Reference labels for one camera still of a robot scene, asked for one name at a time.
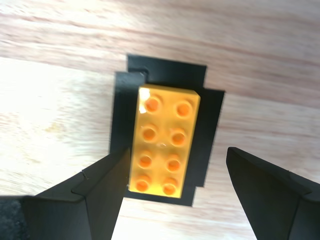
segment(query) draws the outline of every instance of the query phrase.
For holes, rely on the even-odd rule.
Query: wooden table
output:
[[[124,199],[114,240],[254,240],[229,146],[320,182],[319,0],[0,2],[0,194],[37,194],[108,154],[126,54],[208,66],[226,90],[194,206]]]

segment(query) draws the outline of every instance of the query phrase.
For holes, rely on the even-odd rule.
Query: lego stud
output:
[[[144,102],[144,107],[148,113],[155,114],[161,108],[161,101],[157,96],[151,96]]]
[[[178,184],[175,179],[167,178],[162,185],[162,190],[165,195],[171,196],[171,195],[175,194],[175,192],[177,190],[177,185]]]
[[[157,128],[152,124],[142,127],[141,132],[143,140],[147,143],[152,143],[157,138]]]
[[[180,161],[178,155],[174,154],[169,156],[166,164],[166,169],[172,173],[177,172],[180,169]]]
[[[138,192],[144,193],[149,189],[150,184],[150,177],[148,177],[147,175],[142,175],[136,180],[135,188],[138,190]]]
[[[149,151],[144,151],[139,158],[138,165],[142,169],[146,169],[151,166],[152,159],[151,159],[151,153]]]
[[[186,119],[192,113],[192,106],[190,102],[186,100],[180,101],[178,102],[178,104],[175,105],[175,111],[179,118]]]
[[[183,131],[182,129],[178,128],[175,129],[174,131],[171,132],[171,144],[176,146],[176,147],[180,147],[183,146],[185,144],[186,141],[186,133],[185,131]]]

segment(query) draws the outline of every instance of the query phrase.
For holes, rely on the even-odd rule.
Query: orange lego brick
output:
[[[129,191],[181,197],[199,103],[193,90],[139,88]]]

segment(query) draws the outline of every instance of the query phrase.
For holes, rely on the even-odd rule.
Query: light wooden surface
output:
[[[3,0],[0,194],[37,194],[109,151],[126,54],[205,64],[227,91],[194,206],[124,199],[114,240],[254,240],[225,165],[241,148],[320,182],[320,1]]]

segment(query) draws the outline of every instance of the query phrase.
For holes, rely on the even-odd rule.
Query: black plastic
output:
[[[119,150],[36,196],[0,197],[14,212],[0,217],[0,239],[110,240],[129,169],[129,149]]]
[[[257,240],[320,239],[320,184],[236,147],[226,164]]]

